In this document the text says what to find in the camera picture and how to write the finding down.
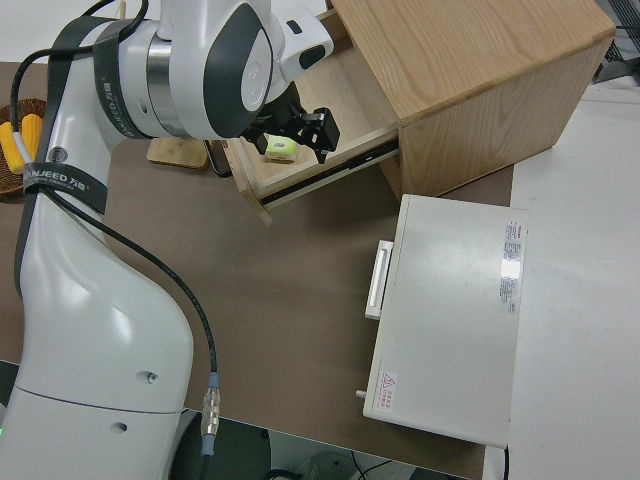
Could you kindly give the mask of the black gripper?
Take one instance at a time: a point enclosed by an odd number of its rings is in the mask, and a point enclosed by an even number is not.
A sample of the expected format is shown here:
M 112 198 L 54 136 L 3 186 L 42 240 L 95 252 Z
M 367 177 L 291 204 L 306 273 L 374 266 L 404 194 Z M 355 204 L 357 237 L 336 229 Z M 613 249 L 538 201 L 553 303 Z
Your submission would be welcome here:
M 264 134 L 277 134 L 302 111 L 299 93 L 284 92 L 261 108 L 244 130 L 244 138 L 255 146 L 259 154 L 265 154 L 268 140 Z M 301 121 L 301 144 L 314 152 L 319 164 L 324 164 L 328 154 L 336 151 L 340 138 L 340 131 L 331 110 L 321 107 L 312 113 L 303 113 Z

